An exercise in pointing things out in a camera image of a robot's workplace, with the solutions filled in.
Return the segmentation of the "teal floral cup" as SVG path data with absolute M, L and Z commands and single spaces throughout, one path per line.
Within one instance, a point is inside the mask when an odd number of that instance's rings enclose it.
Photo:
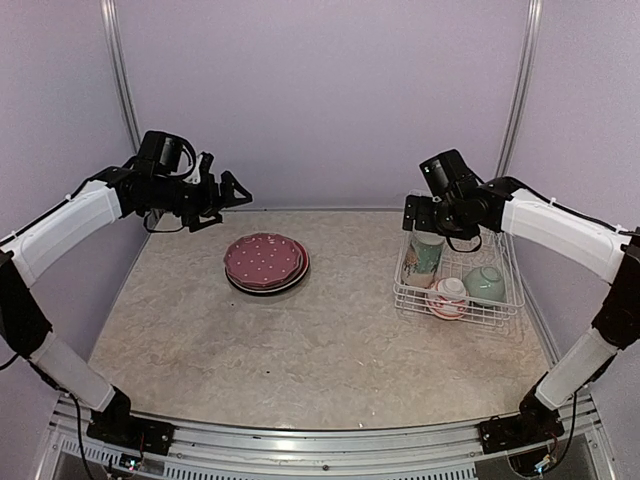
M 402 282 L 411 287 L 429 288 L 435 280 L 443 247 L 444 238 L 437 234 L 412 232 L 402 262 Z

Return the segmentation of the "red polka dot plate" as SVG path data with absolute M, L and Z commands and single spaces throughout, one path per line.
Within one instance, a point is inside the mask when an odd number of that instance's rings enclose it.
M 271 287 L 297 273 L 302 258 L 302 250 L 293 239 L 275 233 L 253 233 L 228 247 L 224 266 L 238 284 Z

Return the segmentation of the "red white small bowl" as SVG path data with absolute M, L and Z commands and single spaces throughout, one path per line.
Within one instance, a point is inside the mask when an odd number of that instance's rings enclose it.
M 455 277 L 436 280 L 427 294 L 429 311 L 442 320 L 455 321 L 464 317 L 469 300 L 464 283 Z

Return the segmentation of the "light green bowl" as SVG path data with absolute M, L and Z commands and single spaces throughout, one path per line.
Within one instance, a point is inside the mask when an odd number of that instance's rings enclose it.
M 493 266 L 472 269 L 463 278 L 469 297 L 477 304 L 493 306 L 506 299 L 506 287 L 502 273 Z

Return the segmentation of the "red teal floral plate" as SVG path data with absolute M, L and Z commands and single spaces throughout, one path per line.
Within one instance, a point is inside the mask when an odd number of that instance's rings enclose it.
M 309 254 L 306 249 L 303 249 L 302 250 L 302 266 L 299 269 L 299 271 L 295 275 L 291 276 L 286 282 L 280 285 L 277 285 L 273 288 L 259 289 L 257 287 L 247 287 L 238 283 L 228 273 L 225 273 L 225 276 L 227 278 L 227 281 L 238 291 L 241 291 L 243 293 L 256 296 L 256 297 L 268 297 L 268 296 L 284 293 L 296 287 L 298 284 L 302 282 L 302 280 L 308 273 L 309 267 L 310 267 Z

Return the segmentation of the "light blue flower plate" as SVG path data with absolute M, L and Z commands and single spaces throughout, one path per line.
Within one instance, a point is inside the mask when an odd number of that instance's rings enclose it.
M 266 291 L 282 287 L 297 280 L 302 275 L 306 264 L 307 260 L 305 258 L 291 265 L 251 264 L 248 269 L 242 272 L 235 272 L 226 268 L 225 274 L 230 282 L 239 287 Z

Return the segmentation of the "black striped rim plate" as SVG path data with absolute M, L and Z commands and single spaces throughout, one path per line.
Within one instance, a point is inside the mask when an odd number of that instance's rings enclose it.
M 250 288 L 250 287 L 242 286 L 238 282 L 233 280 L 228 274 L 226 274 L 226 279 L 228 280 L 229 284 L 233 288 L 235 288 L 236 290 L 242 293 L 255 296 L 255 297 L 269 297 L 269 296 L 285 293 L 295 288 L 296 286 L 298 286 L 305 279 L 309 270 L 310 270 L 310 263 L 307 262 L 304 264 L 300 272 L 297 273 L 291 280 L 288 280 L 279 286 L 269 288 L 269 289 L 258 289 L 258 288 Z

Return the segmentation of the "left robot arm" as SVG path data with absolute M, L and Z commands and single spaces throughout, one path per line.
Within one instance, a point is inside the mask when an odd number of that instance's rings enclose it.
M 184 138 L 149 130 L 135 155 L 85 179 L 59 204 L 1 241 L 1 336 L 43 380 L 91 411 L 90 434 L 140 444 L 131 400 L 54 331 L 31 289 L 43 274 L 99 230 L 131 214 L 162 211 L 194 233 L 222 222 L 222 211 L 249 204 L 234 175 L 211 172 L 211 154 Z

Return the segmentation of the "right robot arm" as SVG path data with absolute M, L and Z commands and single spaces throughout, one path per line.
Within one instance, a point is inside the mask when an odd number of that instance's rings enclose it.
M 472 240 L 482 229 L 522 238 L 584 267 L 609 291 L 590 326 L 527 392 L 515 415 L 483 421 L 486 453 L 561 437 L 559 409 L 597 380 L 617 354 L 639 339 L 639 233 L 565 207 L 524 182 L 483 182 L 458 150 L 423 161 L 429 195 L 409 195 L 402 227 L 446 241 Z

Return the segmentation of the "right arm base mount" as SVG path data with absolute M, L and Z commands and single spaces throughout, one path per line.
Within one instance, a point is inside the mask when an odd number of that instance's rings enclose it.
M 550 410 L 535 397 L 525 398 L 519 411 L 494 416 L 477 425 L 484 454 L 526 447 L 564 434 L 558 410 Z

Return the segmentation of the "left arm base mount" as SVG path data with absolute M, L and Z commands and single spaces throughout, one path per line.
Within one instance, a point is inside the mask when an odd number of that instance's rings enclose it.
M 87 428 L 92 439 L 162 456 L 168 455 L 174 433 L 175 426 L 169 422 L 133 415 L 130 398 L 120 390 L 103 411 L 91 410 Z

